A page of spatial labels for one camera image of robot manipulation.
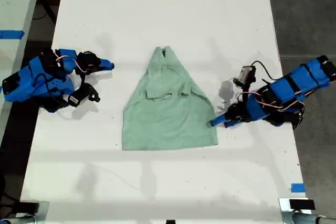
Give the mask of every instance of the red and white wire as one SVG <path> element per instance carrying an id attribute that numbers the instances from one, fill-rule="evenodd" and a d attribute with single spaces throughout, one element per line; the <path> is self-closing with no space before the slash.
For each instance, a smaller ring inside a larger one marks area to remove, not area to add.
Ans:
<path id="1" fill-rule="evenodd" d="M 79 68 L 79 70 L 80 71 L 82 71 L 83 73 L 86 73 L 87 71 L 85 70 L 82 70 L 81 68 L 80 68 L 80 66 L 78 65 L 78 62 L 73 58 L 73 57 L 71 57 L 71 56 L 67 56 L 67 55 L 63 55 L 63 56 L 61 56 L 61 57 L 58 57 L 58 56 L 56 56 L 57 57 L 57 59 L 56 59 L 56 61 L 57 62 L 59 62 L 61 59 L 63 59 L 63 58 L 70 58 L 70 59 L 72 59 L 72 60 L 74 60 L 75 61 L 75 63 L 76 63 L 76 65 L 77 65 L 77 67 Z"/>

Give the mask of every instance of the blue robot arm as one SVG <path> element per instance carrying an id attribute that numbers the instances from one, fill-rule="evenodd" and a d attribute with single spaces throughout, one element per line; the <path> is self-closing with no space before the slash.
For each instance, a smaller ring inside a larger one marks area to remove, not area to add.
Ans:
<path id="1" fill-rule="evenodd" d="M 100 98 L 95 89 L 84 83 L 85 76 L 113 68 L 113 63 L 88 51 L 77 55 L 76 51 L 70 49 L 56 50 L 56 54 L 51 49 L 45 50 L 27 66 L 3 80 L 5 100 L 23 102 L 32 98 L 36 104 L 49 112 L 55 112 L 68 105 L 78 106 L 86 97 L 99 102 Z M 82 78 L 81 86 L 76 91 L 67 76 L 74 70 Z M 68 102 L 62 98 L 64 94 L 70 95 Z"/>
<path id="2" fill-rule="evenodd" d="M 336 67 L 326 56 L 320 56 L 273 83 L 267 83 L 257 92 L 248 92 L 255 81 L 254 74 L 253 64 L 243 67 L 240 79 L 234 79 L 234 83 L 243 89 L 243 100 L 232 104 L 226 113 L 211 120 L 211 126 L 224 123 L 226 127 L 231 127 L 263 119 L 274 126 L 291 122 L 296 128 L 303 119 L 305 105 L 302 101 L 336 80 Z"/>

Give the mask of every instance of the blue painter's tape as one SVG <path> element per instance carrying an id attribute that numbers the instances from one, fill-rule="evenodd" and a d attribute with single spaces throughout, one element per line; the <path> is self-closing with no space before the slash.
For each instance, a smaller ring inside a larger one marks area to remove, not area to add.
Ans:
<path id="1" fill-rule="evenodd" d="M 22 39 L 24 31 L 0 30 L 0 39 Z"/>
<path id="2" fill-rule="evenodd" d="M 304 186 L 303 183 L 292 183 L 290 189 L 292 193 L 304 193 L 306 191 Z"/>

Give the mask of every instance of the black cable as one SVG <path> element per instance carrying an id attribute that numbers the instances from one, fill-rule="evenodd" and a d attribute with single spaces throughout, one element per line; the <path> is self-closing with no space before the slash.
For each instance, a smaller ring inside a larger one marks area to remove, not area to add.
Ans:
<path id="1" fill-rule="evenodd" d="M 46 88 L 47 88 L 47 91 L 48 91 L 48 94 L 50 95 L 50 97 L 53 98 L 56 102 L 62 104 L 60 101 L 58 101 L 57 99 L 55 99 L 55 98 L 53 97 L 53 95 L 51 94 L 51 91 L 49 90 L 49 86 L 48 86 L 48 79 L 47 79 L 47 77 L 46 77 L 46 75 L 45 75 L 44 73 L 39 73 L 39 74 L 37 75 L 37 77 L 35 78 L 35 81 L 34 81 L 34 83 L 33 83 L 33 86 L 36 85 L 37 79 L 38 79 L 40 76 L 43 76 L 43 77 L 44 77 L 44 81 L 45 81 L 45 84 L 46 84 Z"/>
<path id="2" fill-rule="evenodd" d="M 10 211 L 8 214 L 6 214 L 6 216 L 3 219 L 7 219 L 8 216 L 12 213 L 12 211 Z"/>
<path id="3" fill-rule="evenodd" d="M 11 200 L 13 200 L 13 201 L 15 201 L 15 202 L 19 202 L 18 199 L 12 197 L 11 195 L 8 195 L 7 193 L 3 193 L 3 196 L 5 196 L 5 197 L 7 197 L 8 199 L 11 199 Z"/>
<path id="4" fill-rule="evenodd" d="M 255 63 L 259 63 L 260 65 L 262 65 L 262 67 L 264 68 L 264 70 L 266 71 L 266 74 L 268 75 L 268 77 L 271 79 L 271 80 L 273 80 L 273 81 L 277 81 L 277 80 L 279 80 L 280 78 L 278 78 L 278 79 L 274 79 L 274 78 L 272 78 L 272 76 L 269 74 L 269 72 L 267 71 L 267 68 L 265 67 L 265 65 L 263 64 L 263 63 L 261 63 L 261 61 L 259 61 L 259 60 L 255 60 L 254 62 L 252 62 L 252 64 L 251 64 L 251 66 L 253 66 Z"/>
<path id="5" fill-rule="evenodd" d="M 45 16 L 47 16 L 47 13 L 45 13 L 43 16 L 41 17 L 38 17 L 38 18 L 33 18 L 33 20 L 40 20 L 40 19 L 43 19 Z"/>

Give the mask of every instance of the blue tape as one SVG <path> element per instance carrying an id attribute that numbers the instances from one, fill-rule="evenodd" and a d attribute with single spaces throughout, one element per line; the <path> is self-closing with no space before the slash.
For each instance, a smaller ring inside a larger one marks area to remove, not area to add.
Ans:
<path id="1" fill-rule="evenodd" d="M 282 103 L 288 102 L 295 97 L 292 87 L 285 78 L 271 83 L 270 87 Z"/>
<path id="2" fill-rule="evenodd" d="M 0 39 L 22 39 L 24 31 L 0 30 Z"/>
<path id="3" fill-rule="evenodd" d="M 292 193 L 304 193 L 306 191 L 304 186 L 303 183 L 292 183 L 290 190 Z"/>

